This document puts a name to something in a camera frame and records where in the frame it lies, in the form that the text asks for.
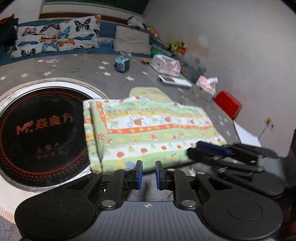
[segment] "folded towel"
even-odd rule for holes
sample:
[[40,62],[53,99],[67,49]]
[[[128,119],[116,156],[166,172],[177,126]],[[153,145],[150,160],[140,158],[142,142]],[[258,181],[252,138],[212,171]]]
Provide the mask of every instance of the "folded towel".
[[176,102],[159,103],[144,96],[123,100],[86,100],[84,128],[93,172],[111,174],[134,168],[143,170],[190,162],[186,150],[197,141],[226,144],[202,108]]

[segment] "red box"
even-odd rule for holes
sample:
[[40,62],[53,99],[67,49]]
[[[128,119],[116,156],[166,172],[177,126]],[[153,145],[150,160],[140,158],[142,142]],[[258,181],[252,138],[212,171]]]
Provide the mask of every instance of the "red box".
[[242,109],[242,104],[227,91],[221,91],[214,102],[233,120]]

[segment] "round rug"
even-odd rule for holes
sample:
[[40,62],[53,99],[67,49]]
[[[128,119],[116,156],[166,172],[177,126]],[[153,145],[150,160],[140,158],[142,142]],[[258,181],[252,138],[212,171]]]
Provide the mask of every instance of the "round rug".
[[19,203],[36,191],[90,172],[82,102],[106,98],[69,78],[33,81],[0,97],[0,215],[13,221]]

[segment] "power cord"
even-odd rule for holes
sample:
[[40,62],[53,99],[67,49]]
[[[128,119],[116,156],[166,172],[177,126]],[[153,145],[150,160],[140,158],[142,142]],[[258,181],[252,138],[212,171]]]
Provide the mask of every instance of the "power cord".
[[260,134],[258,140],[260,140],[260,137],[261,137],[261,135],[263,134],[263,132],[266,130],[267,126],[268,126],[268,124],[266,124],[266,126],[265,126],[265,128],[263,129],[263,131],[261,132],[261,134]]
[[258,140],[260,140],[260,137],[262,136],[263,132],[266,130],[266,128],[268,127],[268,125],[269,125],[270,123],[271,123],[270,119],[267,120],[267,122],[266,122],[266,126],[265,126],[265,128],[263,129],[263,131],[261,132],[261,134],[260,134]]

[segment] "butterfly pillow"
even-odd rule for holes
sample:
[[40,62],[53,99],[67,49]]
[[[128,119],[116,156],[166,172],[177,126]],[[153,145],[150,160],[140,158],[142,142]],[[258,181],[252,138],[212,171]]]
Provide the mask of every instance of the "butterfly pillow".
[[10,58],[57,51],[56,29],[48,26],[46,28],[47,29],[44,30],[44,26],[19,27],[17,29],[17,40],[12,48]]
[[59,51],[100,47],[100,20],[101,16],[96,15],[60,23],[56,41]]

